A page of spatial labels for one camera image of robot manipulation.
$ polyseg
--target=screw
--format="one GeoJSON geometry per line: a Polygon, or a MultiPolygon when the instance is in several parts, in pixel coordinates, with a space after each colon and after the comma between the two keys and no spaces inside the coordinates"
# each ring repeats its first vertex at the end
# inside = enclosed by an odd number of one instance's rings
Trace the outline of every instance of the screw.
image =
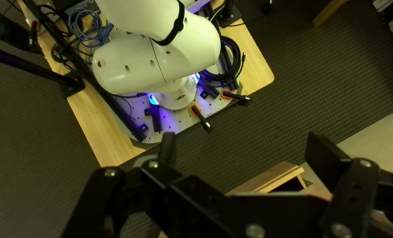
{"type": "Polygon", "coordinates": [[[157,170],[157,169],[159,169],[159,163],[158,162],[150,162],[149,169],[157,170]]]}
{"type": "Polygon", "coordinates": [[[372,167],[371,162],[368,162],[368,161],[360,161],[360,165],[367,169],[372,167]]]}
{"type": "Polygon", "coordinates": [[[106,178],[114,178],[117,175],[117,170],[106,170],[105,176],[106,178]]]}
{"type": "Polygon", "coordinates": [[[252,224],[247,229],[247,236],[249,238],[264,238],[265,237],[265,229],[259,224],[252,224]]]}
{"type": "Polygon", "coordinates": [[[333,224],[331,232],[334,236],[337,236],[339,238],[351,238],[352,237],[352,231],[343,224],[333,224]]]}

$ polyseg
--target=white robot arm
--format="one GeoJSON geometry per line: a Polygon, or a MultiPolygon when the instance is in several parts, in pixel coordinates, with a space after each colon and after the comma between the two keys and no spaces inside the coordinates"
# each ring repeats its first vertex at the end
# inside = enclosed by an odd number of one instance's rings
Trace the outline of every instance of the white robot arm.
{"type": "Polygon", "coordinates": [[[187,108],[196,96],[190,77],[214,65],[221,40],[211,22],[178,0],[97,0],[118,31],[100,48],[93,71],[112,94],[155,93],[170,110],[187,108]]]}

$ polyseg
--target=bolt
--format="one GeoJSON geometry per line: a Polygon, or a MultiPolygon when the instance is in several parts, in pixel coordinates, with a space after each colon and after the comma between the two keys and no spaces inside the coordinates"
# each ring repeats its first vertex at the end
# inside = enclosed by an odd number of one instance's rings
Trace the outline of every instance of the bolt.
{"type": "Polygon", "coordinates": [[[159,163],[158,162],[150,162],[149,169],[157,170],[157,169],[159,169],[159,163]]]}
{"type": "Polygon", "coordinates": [[[265,237],[265,229],[259,224],[252,224],[247,229],[247,236],[249,238],[264,238],[265,237]]]}
{"type": "Polygon", "coordinates": [[[337,236],[339,238],[351,238],[352,237],[352,231],[343,224],[333,224],[331,232],[334,236],[337,236]]]}
{"type": "Polygon", "coordinates": [[[360,165],[367,169],[372,167],[371,162],[368,162],[368,161],[360,161],[360,165]]]}
{"type": "Polygon", "coordinates": [[[106,178],[114,178],[117,175],[117,170],[106,170],[105,176],[106,178]]]}

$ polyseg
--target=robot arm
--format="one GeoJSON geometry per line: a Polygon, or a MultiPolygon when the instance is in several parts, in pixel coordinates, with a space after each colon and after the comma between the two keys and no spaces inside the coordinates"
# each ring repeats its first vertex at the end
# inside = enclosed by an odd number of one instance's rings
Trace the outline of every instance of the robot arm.
{"type": "Polygon", "coordinates": [[[218,30],[207,19],[183,10],[178,0],[97,3],[118,28],[112,43],[93,59],[100,85],[113,94],[157,92],[207,69],[220,57],[218,30]]]}

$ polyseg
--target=gray carpet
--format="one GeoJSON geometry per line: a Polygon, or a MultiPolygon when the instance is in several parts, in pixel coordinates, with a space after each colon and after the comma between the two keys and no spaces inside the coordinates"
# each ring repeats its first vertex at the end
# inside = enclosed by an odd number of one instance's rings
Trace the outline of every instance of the gray carpet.
{"type": "MultiPolygon", "coordinates": [[[[393,113],[393,38],[370,2],[319,30],[310,23],[326,3],[278,0],[269,16],[261,0],[237,5],[277,81],[212,118],[211,135],[196,126],[180,137],[179,171],[225,192],[280,162],[302,163],[311,130],[338,143],[393,113]]],[[[59,88],[0,65],[0,237],[59,237],[94,169],[59,88]]],[[[146,237],[145,221],[124,237],[146,237]]]]}

